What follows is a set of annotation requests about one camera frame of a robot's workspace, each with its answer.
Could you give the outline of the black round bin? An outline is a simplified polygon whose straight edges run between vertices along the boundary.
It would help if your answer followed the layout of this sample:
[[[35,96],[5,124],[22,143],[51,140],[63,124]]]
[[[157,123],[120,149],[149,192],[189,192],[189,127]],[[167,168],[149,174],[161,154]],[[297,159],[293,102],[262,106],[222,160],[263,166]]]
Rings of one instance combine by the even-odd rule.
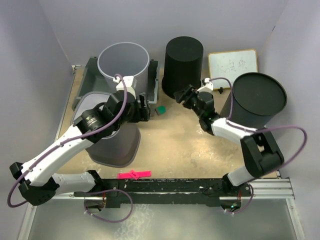
[[[171,39],[165,48],[164,70],[161,86],[163,92],[174,99],[174,93],[192,85],[201,86],[204,47],[190,36]]]

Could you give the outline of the grey ribbed square bin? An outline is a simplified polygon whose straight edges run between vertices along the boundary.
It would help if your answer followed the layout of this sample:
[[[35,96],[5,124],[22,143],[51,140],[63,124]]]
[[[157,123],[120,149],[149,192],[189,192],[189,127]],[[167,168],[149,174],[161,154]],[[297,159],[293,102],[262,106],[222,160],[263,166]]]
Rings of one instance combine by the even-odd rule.
[[[92,91],[85,94],[77,104],[71,123],[85,110],[90,110],[98,103],[108,100],[111,94],[101,91]],[[105,137],[86,148],[89,157],[100,165],[124,168],[134,160],[140,145],[141,133],[135,123],[125,123],[111,136]]]

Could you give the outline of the light grey round bin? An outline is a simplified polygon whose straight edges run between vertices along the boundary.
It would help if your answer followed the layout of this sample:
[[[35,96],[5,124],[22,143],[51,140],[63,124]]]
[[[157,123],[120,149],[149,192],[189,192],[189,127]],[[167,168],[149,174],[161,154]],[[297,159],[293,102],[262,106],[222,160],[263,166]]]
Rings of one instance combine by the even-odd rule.
[[[97,59],[99,72],[104,76],[111,92],[116,92],[115,74],[133,76],[137,83],[137,94],[148,91],[148,68],[150,56],[141,45],[133,42],[119,42],[105,48]]]

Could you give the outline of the grey plastic crate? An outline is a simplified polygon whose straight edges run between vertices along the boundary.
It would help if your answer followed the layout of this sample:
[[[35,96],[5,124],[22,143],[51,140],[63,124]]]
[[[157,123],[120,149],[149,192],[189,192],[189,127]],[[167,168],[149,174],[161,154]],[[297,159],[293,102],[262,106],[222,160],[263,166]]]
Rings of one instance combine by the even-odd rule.
[[[116,85],[108,83],[98,69],[98,57],[91,57],[85,65],[79,90],[72,103],[74,111],[82,97],[90,92],[115,93]],[[158,61],[151,59],[148,67],[147,89],[144,91],[148,104],[155,105],[159,99]]]

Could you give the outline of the dark blue round bin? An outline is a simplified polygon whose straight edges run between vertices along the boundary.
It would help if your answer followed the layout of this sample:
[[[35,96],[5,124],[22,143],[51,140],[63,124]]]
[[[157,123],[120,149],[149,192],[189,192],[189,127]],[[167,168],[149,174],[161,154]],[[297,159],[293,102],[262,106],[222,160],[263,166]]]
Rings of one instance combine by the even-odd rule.
[[[220,116],[250,128],[263,128],[287,105],[283,86],[273,77],[259,73],[244,73],[233,82],[232,93],[222,107]]]

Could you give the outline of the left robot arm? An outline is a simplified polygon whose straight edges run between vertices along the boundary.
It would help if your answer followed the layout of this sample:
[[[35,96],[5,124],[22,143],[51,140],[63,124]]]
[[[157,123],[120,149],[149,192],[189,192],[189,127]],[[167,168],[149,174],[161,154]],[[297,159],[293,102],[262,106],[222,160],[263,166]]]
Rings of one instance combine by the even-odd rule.
[[[84,192],[98,196],[103,180],[95,170],[79,174],[58,174],[56,171],[81,151],[94,144],[102,145],[118,135],[127,123],[147,122],[150,107],[145,93],[134,96],[119,90],[115,93],[90,92],[77,104],[67,131],[45,151],[25,162],[15,162],[9,169],[16,179],[25,202],[39,206],[54,196]]]

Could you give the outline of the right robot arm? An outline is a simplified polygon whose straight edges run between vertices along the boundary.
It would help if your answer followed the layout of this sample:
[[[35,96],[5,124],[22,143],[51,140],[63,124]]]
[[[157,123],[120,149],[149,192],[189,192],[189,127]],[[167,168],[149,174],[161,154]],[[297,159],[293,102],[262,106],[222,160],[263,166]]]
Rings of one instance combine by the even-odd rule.
[[[222,177],[221,187],[226,195],[235,195],[241,185],[276,171],[284,163],[284,156],[271,132],[259,133],[256,128],[221,117],[215,110],[214,97],[210,92],[197,91],[189,85],[173,95],[177,103],[193,110],[204,132],[241,146],[244,166]]]

